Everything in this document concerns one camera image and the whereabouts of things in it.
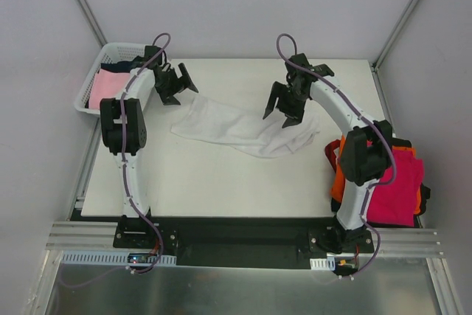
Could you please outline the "red t shirt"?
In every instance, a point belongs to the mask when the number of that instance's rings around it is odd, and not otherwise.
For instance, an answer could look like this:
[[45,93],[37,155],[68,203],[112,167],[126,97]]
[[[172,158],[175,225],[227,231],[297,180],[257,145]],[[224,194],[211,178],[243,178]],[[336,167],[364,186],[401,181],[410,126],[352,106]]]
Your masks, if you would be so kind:
[[327,160],[329,161],[330,166],[333,168],[334,172],[336,172],[337,170],[338,155],[336,152],[339,150],[340,145],[341,145],[341,140],[336,139],[328,143],[324,148],[324,154],[327,157]]

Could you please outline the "white t shirt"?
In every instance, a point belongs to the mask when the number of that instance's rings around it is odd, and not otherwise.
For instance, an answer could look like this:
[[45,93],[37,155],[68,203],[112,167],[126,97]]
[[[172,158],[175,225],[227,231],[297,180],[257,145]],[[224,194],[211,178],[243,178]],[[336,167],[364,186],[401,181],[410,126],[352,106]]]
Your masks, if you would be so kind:
[[303,121],[284,128],[283,116],[266,119],[253,111],[225,105],[198,95],[188,114],[171,126],[185,139],[225,145],[262,159],[276,159],[310,145],[320,132],[319,115],[305,114]]

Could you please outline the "white plastic laundry basket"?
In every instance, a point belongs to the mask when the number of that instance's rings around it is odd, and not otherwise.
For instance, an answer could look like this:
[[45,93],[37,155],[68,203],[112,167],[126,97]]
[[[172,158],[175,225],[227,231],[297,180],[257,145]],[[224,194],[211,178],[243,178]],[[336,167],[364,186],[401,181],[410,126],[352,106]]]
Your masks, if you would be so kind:
[[[94,115],[98,117],[100,115],[100,109],[94,110],[89,108],[89,96],[91,93],[91,88],[94,81],[94,76],[100,70],[101,63],[116,63],[121,60],[134,60],[137,57],[143,57],[145,54],[145,45],[144,44],[134,44],[134,43],[123,43],[123,42],[113,42],[106,44],[99,52],[99,55],[96,57],[95,61],[92,64],[91,69],[89,70],[86,79],[77,94],[74,107],[77,111]],[[139,71],[139,68],[131,70],[130,79]],[[114,97],[119,99],[121,93],[125,90],[125,87]]]

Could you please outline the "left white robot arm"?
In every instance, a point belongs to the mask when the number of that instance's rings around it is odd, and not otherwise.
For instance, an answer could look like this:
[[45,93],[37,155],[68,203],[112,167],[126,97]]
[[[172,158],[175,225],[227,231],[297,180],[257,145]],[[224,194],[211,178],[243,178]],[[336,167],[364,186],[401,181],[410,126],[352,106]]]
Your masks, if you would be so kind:
[[172,67],[165,49],[156,45],[144,47],[144,54],[132,60],[101,63],[95,75],[89,102],[100,113],[104,146],[113,155],[119,170],[123,196],[121,224],[129,220],[136,225],[131,240],[147,248],[156,239],[150,225],[150,205],[144,168],[144,149],[148,132],[144,108],[155,91],[163,105],[180,105],[176,95],[198,89],[186,66]]

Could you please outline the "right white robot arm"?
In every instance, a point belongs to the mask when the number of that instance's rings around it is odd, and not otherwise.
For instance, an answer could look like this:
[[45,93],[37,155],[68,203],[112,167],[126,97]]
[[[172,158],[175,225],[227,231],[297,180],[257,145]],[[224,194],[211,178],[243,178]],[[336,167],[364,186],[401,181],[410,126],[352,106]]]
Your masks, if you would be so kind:
[[316,245],[333,254],[348,252],[367,230],[372,194],[389,168],[395,167],[391,124],[365,114],[339,86],[329,66],[313,66],[303,53],[285,59],[286,82],[276,82],[265,108],[268,117],[277,109],[285,115],[284,128],[298,125],[308,100],[317,102],[344,136],[339,167],[345,178],[341,206],[330,229],[316,237]]

